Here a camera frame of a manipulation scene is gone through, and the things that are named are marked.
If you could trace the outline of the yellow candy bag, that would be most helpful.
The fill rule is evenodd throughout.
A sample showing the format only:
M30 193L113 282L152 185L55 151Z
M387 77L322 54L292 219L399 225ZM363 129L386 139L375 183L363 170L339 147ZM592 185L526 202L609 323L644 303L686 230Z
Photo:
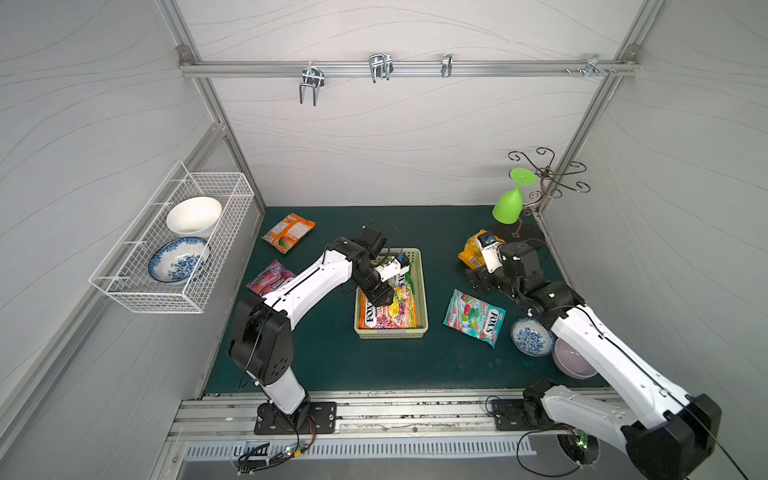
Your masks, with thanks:
M503 243L504 240L494 235L492 232L480 230L465 242L463 250L458 254L458 258L467 267L476 270L486 265L482 253L483 249L490 245Z

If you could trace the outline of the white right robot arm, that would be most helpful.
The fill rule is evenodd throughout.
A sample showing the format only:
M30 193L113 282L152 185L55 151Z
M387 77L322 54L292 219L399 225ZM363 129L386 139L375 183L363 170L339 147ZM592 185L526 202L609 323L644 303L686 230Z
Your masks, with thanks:
M535 430L574 427L622 449L647 479L685 479L715 451L722 418L705 394L689 395L618 338L562 281L546 279L536 249L489 232L467 241L473 290L499 290L574 348L626 403L625 409L542 380L523 392L522 417Z

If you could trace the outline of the orange pink Fox's fruits bag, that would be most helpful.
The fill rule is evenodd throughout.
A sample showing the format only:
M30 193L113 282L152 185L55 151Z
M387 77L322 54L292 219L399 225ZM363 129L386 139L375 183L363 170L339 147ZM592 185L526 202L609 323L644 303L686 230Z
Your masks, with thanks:
M415 295L410 284L395 287L393 301L388 306L375 307L362 294L358 307L356 326L360 329L409 329L418 325Z

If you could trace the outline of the green Fox's spring tea bag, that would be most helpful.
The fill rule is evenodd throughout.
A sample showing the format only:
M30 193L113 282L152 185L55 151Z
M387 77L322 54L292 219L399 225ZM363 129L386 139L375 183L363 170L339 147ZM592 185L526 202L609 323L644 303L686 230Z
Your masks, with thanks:
M411 289L411 290L414 289L413 281L412 281L411 273L410 272L400 273L400 274L392 277L389 280L389 283L395 289L401 288L401 287L406 287L406 288Z

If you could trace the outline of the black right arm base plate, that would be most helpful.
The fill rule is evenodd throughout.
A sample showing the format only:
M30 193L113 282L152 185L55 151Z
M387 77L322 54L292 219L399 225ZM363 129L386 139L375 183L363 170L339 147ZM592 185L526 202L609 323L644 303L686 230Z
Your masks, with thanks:
M525 431L538 426L540 405L528 398L489 396L484 405L498 431Z

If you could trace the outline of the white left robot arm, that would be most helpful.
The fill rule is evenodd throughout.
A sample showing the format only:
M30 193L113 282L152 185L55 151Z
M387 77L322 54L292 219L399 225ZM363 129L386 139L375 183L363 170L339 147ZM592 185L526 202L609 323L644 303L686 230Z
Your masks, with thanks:
M280 414L296 417L308 409L309 397L291 368L292 336L317 303L349 280L373 306L393 302L390 280L408 272L410 261L399 254L379 264L385 243L382 232L365 227L356 239L328 243L314 263L276 290L265 295L245 290L235 309L228 355Z

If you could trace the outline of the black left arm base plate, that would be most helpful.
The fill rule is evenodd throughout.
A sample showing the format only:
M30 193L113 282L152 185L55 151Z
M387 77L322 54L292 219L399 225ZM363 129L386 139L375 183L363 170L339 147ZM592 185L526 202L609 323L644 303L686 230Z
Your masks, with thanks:
M286 414L272 403L262 403L257 409L254 434L332 434L336 431L337 410L336 402L304 401L294 413Z

